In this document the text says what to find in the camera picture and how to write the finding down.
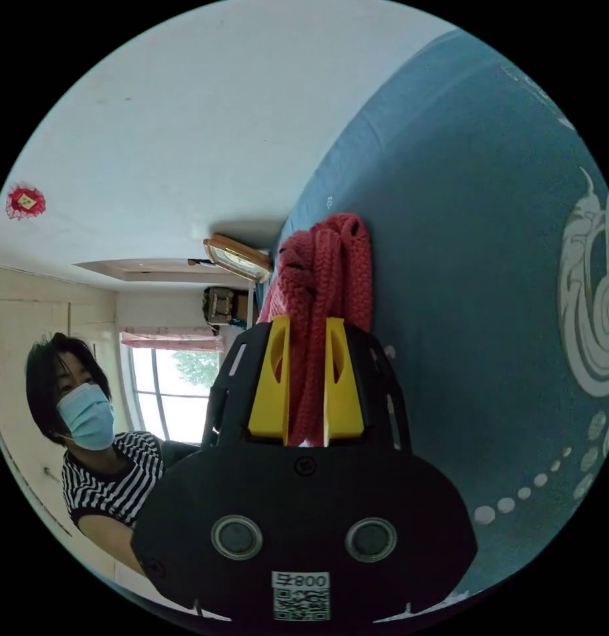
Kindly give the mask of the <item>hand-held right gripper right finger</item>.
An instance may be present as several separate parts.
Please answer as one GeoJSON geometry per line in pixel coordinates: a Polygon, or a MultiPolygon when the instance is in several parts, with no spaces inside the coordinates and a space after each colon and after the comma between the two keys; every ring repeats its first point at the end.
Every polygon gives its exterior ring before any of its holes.
{"type": "Polygon", "coordinates": [[[364,423],[349,342],[337,317],[326,320],[323,397],[324,445],[361,438],[364,423]]]}

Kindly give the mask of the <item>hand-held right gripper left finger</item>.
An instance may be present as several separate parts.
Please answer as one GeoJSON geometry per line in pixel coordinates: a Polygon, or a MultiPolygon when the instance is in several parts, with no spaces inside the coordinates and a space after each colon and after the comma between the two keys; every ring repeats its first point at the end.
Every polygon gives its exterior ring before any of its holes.
{"type": "Polygon", "coordinates": [[[268,327],[248,430],[252,437],[288,444],[290,410],[290,318],[276,316],[268,327]]]}

